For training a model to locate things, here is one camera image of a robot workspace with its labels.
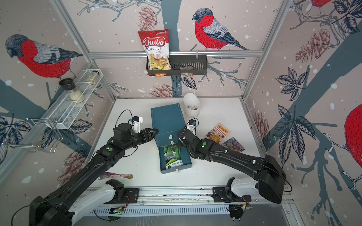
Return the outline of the teal drawer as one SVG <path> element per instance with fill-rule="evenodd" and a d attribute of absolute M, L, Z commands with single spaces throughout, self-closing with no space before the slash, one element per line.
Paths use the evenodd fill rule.
<path fill-rule="evenodd" d="M 192 167 L 191 157 L 186 148 L 174 144 L 159 147 L 158 150 L 162 174 L 178 172 Z"/>

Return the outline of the yellow striped seed bag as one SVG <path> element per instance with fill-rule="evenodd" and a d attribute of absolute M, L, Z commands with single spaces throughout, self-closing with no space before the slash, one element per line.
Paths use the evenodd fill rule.
<path fill-rule="evenodd" d="M 216 143 L 222 142 L 228 135 L 231 134 L 231 131 L 221 123 L 218 123 L 214 126 L 212 130 L 210 130 L 205 138 L 211 139 Z"/>

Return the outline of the pink seed bag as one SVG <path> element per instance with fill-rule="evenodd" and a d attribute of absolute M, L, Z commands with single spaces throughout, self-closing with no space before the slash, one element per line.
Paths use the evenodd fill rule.
<path fill-rule="evenodd" d="M 227 141 L 223 142 L 222 145 L 229 150 L 233 150 L 239 153 L 245 150 L 245 148 L 234 137 L 231 137 Z"/>

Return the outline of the green seed bag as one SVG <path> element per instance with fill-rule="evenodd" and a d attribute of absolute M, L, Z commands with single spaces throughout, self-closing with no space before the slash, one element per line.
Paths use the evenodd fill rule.
<path fill-rule="evenodd" d="M 183 165 L 181 150 L 177 144 L 165 146 L 164 157 L 166 169 L 171 169 Z"/>

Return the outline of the teal drawer cabinet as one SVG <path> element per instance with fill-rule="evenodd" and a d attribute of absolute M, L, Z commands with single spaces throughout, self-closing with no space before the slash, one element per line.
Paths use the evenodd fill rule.
<path fill-rule="evenodd" d="M 178 143 L 177 134 L 185 127 L 180 104 L 155 107 L 151 110 L 152 126 L 158 130 L 155 136 L 157 147 Z"/>

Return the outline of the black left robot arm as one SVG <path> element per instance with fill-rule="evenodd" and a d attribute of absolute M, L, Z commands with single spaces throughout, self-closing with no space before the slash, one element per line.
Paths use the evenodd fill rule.
<path fill-rule="evenodd" d="M 73 178 L 45 198 L 35 198 L 29 209 L 30 226 L 73 226 L 83 216 L 112 200 L 122 189 L 114 179 L 101 190 L 82 200 L 79 196 L 103 173 L 125 156 L 126 150 L 152 141 L 157 129 L 145 128 L 135 132 L 129 123 L 114 128 L 114 135 Z"/>

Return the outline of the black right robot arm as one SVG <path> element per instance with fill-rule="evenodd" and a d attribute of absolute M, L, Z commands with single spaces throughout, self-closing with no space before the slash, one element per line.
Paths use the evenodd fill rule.
<path fill-rule="evenodd" d="M 181 147 L 187 149 L 193 159 L 220 163 L 241 171 L 256 181 L 255 188 L 266 200 L 281 203 L 286 174 L 273 156 L 255 157 L 239 153 L 215 141 L 199 139 L 188 129 L 178 132 Z"/>

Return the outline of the small jar on shelf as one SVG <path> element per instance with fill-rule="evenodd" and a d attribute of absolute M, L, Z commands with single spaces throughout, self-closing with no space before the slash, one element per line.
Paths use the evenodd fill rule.
<path fill-rule="evenodd" d="M 96 85 L 99 81 L 99 72 L 98 71 L 92 71 L 88 77 L 86 78 L 86 82 L 89 85 Z"/>

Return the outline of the black-lidded spice jar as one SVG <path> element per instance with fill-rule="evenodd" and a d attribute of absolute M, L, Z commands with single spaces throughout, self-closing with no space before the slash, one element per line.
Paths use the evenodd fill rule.
<path fill-rule="evenodd" d="M 82 103 L 85 100 L 83 93 L 76 87 L 73 79 L 66 78 L 60 80 L 58 84 L 67 92 L 70 101 Z"/>

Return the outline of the red Chuba cassava chips bag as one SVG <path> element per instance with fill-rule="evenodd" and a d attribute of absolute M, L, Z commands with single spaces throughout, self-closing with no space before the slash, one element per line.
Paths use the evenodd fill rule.
<path fill-rule="evenodd" d="M 169 30 L 139 31 L 138 32 L 144 51 L 147 54 L 147 71 L 169 71 Z"/>

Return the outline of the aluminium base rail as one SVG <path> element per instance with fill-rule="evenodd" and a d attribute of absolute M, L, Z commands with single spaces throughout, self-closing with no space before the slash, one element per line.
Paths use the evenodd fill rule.
<path fill-rule="evenodd" d="M 92 194 L 100 187 L 90 187 L 82 193 L 80 198 Z M 213 186 L 145 186 L 140 187 L 137 193 L 137 202 L 131 205 L 206 205 L 215 203 L 211 195 L 214 194 Z M 259 194 L 251 191 L 243 192 L 242 195 L 251 195 L 251 204 L 270 204 L 271 202 Z"/>

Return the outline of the black wall basket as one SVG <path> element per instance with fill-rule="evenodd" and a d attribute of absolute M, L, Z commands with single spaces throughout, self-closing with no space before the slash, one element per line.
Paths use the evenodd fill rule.
<path fill-rule="evenodd" d="M 192 73 L 193 75 L 205 75 L 207 73 L 206 55 L 171 55 L 169 62 L 171 70 L 149 70 L 149 60 L 147 60 L 146 69 L 148 74 L 164 73 L 168 76 L 181 76 L 182 73 Z"/>

